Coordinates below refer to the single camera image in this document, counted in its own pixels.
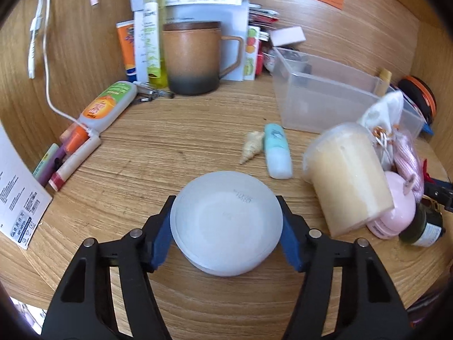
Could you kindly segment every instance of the brown mug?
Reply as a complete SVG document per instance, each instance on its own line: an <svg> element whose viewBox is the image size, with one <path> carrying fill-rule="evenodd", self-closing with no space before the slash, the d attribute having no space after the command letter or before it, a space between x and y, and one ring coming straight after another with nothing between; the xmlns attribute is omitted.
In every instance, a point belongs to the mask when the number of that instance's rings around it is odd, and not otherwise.
<svg viewBox="0 0 453 340"><path fill-rule="evenodd" d="M239 42L236 62L220 71L220 44ZM164 25L164 55L168 87L180 95L200 95L219 87L220 79L241 64L244 41L222 36L221 22L181 22Z"/></svg>

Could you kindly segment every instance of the bottle label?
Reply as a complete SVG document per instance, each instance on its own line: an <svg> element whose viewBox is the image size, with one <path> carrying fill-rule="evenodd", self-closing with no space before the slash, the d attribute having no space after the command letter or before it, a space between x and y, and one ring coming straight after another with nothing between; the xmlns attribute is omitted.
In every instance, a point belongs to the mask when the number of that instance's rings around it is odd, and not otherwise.
<svg viewBox="0 0 453 340"><path fill-rule="evenodd" d="M288 142L286 141L285 132L280 125L267 124L264 127L265 139L264 148L269 150L271 148L284 148L289 151Z"/></svg>
<svg viewBox="0 0 453 340"><path fill-rule="evenodd" d="M83 110L83 116L90 119L106 117L131 89L132 86L126 83L111 85Z"/></svg>
<svg viewBox="0 0 453 340"><path fill-rule="evenodd" d="M160 78L159 5L157 3L144 5L143 33L148 75Z"/></svg>
<svg viewBox="0 0 453 340"><path fill-rule="evenodd" d="M419 247L430 247L436 240L439 238L442 228L437 225L430 224L427 222L425 230L423 231L422 236L412 245L418 245Z"/></svg>

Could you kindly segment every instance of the barcode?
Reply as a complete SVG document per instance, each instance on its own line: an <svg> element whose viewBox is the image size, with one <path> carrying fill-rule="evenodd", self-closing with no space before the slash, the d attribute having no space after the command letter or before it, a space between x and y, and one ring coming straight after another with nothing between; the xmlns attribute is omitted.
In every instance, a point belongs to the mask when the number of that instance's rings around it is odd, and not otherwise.
<svg viewBox="0 0 453 340"><path fill-rule="evenodd" d="M34 201L35 198L36 198L36 194L37 194L37 193L34 192L34 193L32 194L32 196L30 197L29 201L27 202L27 205L25 206L25 210L26 210L26 211L30 212L30 208L31 208L31 206L32 206L32 204L33 204L33 201Z"/></svg>
<svg viewBox="0 0 453 340"><path fill-rule="evenodd" d="M36 209L38 208L39 206L39 200L36 200L35 201L35 204L33 205L32 209L31 209L31 213L35 213Z"/></svg>

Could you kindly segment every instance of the white lotion bottle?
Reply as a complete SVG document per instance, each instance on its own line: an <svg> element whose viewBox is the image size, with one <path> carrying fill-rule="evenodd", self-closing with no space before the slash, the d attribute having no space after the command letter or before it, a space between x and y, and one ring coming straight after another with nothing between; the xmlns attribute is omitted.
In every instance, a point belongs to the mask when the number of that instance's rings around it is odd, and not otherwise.
<svg viewBox="0 0 453 340"><path fill-rule="evenodd" d="M264 127L264 153L267 172L274 179L293 177L293 163L283 128L278 124Z"/></svg>
<svg viewBox="0 0 453 340"><path fill-rule="evenodd" d="M137 86L125 80L117 81L90 103L80 114L79 121L99 134L107 129L137 95Z"/></svg>

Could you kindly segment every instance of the lip balm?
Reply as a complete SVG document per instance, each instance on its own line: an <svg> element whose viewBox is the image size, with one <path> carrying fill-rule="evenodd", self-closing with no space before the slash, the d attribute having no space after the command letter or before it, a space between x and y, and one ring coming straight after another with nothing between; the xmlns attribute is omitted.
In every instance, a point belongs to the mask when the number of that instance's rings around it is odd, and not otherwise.
<svg viewBox="0 0 453 340"><path fill-rule="evenodd" d="M94 152L96 148L101 145L101 139L94 135L88 139L80 148L75 151L50 178L50 186L59 191L64 185L66 180L78 169L78 167L85 161L90 154Z"/></svg>

